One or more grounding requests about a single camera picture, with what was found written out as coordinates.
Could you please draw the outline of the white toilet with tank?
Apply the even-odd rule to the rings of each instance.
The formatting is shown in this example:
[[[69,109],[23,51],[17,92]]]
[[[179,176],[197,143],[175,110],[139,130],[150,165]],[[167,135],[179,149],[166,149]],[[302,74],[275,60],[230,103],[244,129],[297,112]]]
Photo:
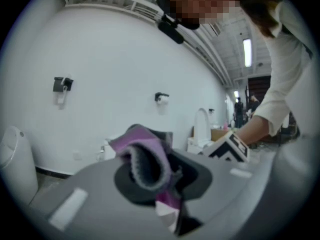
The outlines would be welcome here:
[[[103,145],[100,148],[100,161],[112,160],[116,157],[116,151],[110,145],[110,139],[105,139]]]

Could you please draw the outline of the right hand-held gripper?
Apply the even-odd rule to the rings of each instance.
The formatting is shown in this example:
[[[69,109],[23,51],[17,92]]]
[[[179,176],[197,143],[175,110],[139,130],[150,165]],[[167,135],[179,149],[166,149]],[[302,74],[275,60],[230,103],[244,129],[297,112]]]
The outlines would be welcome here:
[[[229,131],[199,154],[215,160],[235,163],[250,162],[249,147],[233,131]]]

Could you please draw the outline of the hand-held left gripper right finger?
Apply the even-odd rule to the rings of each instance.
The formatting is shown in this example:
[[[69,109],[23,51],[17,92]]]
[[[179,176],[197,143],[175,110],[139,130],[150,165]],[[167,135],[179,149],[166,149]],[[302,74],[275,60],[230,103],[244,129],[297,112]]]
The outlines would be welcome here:
[[[202,198],[213,182],[213,175],[209,169],[178,151],[172,152],[172,169],[181,174],[174,188],[180,198],[180,215],[175,234],[184,236],[204,225],[192,216],[187,202]]]

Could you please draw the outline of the purple and grey cleaning cloth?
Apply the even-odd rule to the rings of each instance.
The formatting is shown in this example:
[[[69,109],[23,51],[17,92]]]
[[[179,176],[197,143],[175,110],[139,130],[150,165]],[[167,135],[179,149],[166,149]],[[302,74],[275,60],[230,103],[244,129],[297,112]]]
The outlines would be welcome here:
[[[182,196],[177,184],[183,178],[181,166],[172,170],[168,156],[172,151],[173,133],[132,125],[125,134],[108,141],[118,157],[128,158],[134,182],[155,194],[155,211],[168,230],[178,233]]]

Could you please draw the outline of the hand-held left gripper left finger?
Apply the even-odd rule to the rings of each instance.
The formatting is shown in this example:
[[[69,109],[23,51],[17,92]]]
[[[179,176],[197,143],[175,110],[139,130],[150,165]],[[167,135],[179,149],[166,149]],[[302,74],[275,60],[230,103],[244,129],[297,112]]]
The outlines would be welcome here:
[[[141,188],[135,182],[131,164],[125,162],[115,173],[114,183],[121,195],[130,203],[138,206],[155,206],[156,193]]]

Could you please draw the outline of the white tankless toilet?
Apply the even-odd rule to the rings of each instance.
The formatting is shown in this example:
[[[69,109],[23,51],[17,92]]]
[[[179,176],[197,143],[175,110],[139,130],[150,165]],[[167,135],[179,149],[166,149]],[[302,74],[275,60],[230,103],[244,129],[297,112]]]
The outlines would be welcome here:
[[[213,144],[209,115],[200,108],[195,114],[193,136],[188,138],[187,152],[198,155]]]

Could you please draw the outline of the person's right forearm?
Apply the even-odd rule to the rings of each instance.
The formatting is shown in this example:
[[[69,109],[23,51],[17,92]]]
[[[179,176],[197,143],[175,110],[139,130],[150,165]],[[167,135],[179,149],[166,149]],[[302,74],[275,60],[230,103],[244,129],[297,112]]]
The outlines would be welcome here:
[[[246,145],[256,143],[266,136],[274,137],[278,133],[291,112],[286,97],[293,86],[284,83],[271,84],[252,119],[236,133]]]

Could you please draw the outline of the plain cardboard box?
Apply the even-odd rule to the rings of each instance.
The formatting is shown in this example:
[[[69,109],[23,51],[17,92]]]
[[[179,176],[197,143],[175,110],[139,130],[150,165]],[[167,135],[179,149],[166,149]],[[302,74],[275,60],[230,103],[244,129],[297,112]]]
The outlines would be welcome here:
[[[211,129],[211,133],[208,135],[208,137],[205,135],[204,139],[200,140],[199,143],[200,144],[207,144],[209,142],[216,142],[217,140],[219,140],[220,138],[225,136],[230,131],[231,131],[231,128],[228,128],[227,130],[213,128],[213,129]],[[188,144],[195,143],[194,136],[195,136],[195,127],[192,127],[191,137],[189,137],[188,141],[187,141]]]

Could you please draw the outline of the dark brown door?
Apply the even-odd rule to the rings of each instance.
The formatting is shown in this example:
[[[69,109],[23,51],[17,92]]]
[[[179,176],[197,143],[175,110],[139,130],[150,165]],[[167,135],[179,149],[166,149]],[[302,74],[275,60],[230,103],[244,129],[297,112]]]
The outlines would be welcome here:
[[[255,78],[248,79],[248,91],[249,91],[249,98],[254,95],[257,100],[261,103],[267,91],[271,86],[271,76],[261,76]]]

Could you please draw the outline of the nearly empty toilet paper roll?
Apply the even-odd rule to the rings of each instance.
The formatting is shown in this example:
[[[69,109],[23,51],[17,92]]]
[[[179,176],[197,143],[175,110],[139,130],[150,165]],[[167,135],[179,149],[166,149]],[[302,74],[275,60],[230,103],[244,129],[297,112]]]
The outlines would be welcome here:
[[[63,105],[63,104],[65,103],[66,96],[67,96],[67,92],[68,92],[68,87],[67,87],[67,86],[64,86],[62,92],[60,92],[60,93],[58,94],[57,104],[58,104],[59,106],[61,106],[61,105]]]

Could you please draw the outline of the long ceiling light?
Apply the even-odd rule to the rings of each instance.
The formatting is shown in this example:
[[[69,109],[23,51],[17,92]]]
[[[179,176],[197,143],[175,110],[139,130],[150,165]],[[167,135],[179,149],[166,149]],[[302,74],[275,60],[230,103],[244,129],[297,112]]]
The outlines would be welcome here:
[[[252,62],[253,62],[252,40],[251,39],[245,39],[243,41],[243,49],[244,49],[245,67],[249,68],[252,66]]]

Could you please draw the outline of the white egg-shaped toilet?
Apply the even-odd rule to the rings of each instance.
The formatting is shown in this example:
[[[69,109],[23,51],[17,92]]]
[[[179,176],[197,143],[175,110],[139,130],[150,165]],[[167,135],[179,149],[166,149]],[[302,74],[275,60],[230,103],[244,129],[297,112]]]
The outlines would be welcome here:
[[[31,145],[15,126],[7,128],[0,143],[0,177],[13,198],[25,205],[39,190]]]

